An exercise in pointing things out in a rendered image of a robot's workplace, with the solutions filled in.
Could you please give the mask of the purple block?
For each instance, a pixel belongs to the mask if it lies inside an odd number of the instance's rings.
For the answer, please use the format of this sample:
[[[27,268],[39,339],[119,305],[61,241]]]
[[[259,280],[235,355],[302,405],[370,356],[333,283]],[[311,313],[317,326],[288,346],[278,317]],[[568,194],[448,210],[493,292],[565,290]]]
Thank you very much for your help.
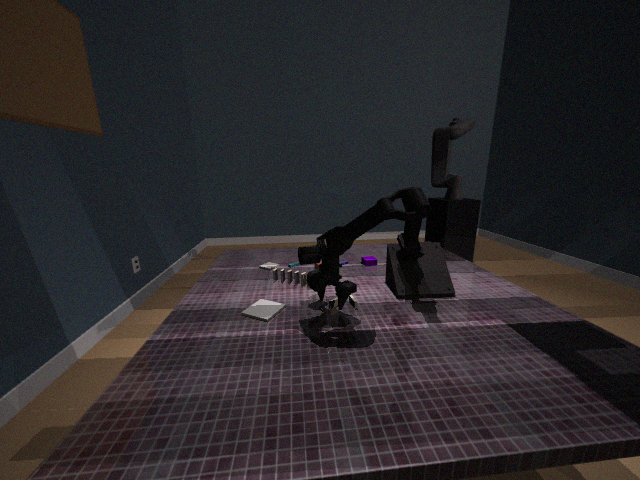
[[[377,259],[373,256],[362,257],[361,261],[365,266],[377,265]]]

